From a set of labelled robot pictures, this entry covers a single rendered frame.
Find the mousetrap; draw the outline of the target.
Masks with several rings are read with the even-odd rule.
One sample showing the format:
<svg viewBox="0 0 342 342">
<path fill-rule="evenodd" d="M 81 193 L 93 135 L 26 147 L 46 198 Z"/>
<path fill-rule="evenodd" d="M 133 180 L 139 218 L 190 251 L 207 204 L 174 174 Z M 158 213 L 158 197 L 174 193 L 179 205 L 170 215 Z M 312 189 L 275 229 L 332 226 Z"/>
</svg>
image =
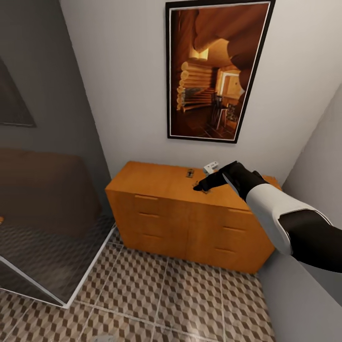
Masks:
<svg viewBox="0 0 342 342">
<path fill-rule="evenodd" d="M 188 172 L 186 174 L 186 177 L 189 177 L 189 178 L 192 178 L 193 177 L 193 174 L 194 174 L 194 169 L 188 169 Z"/>
</svg>

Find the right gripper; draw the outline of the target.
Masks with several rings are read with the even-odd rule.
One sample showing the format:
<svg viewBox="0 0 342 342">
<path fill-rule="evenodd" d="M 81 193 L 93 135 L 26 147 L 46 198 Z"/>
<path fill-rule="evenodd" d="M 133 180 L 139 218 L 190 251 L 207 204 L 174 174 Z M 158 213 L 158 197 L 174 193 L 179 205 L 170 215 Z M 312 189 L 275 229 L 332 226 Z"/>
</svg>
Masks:
<svg viewBox="0 0 342 342">
<path fill-rule="evenodd" d="M 210 174 L 208 177 L 204 178 L 201 180 L 194 188 L 194 191 L 203 191 L 203 192 L 208 192 L 210 191 L 211 188 L 221 186 L 218 184 L 215 180 L 215 175 L 217 171 L 214 173 Z"/>
</svg>

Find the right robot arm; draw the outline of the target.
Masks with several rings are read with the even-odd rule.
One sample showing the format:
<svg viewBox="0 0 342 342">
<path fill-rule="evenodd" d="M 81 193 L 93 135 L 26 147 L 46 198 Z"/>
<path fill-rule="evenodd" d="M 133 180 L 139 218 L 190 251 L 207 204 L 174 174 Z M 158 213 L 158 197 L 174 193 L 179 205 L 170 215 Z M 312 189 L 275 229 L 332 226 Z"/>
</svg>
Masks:
<svg viewBox="0 0 342 342">
<path fill-rule="evenodd" d="M 292 255 L 342 307 L 342 229 L 335 228 L 320 211 L 278 190 L 257 171 L 237 161 L 219 171 L 211 162 L 203 167 L 206 178 L 194 191 L 229 184 L 250 207 L 282 254 Z"/>
</svg>

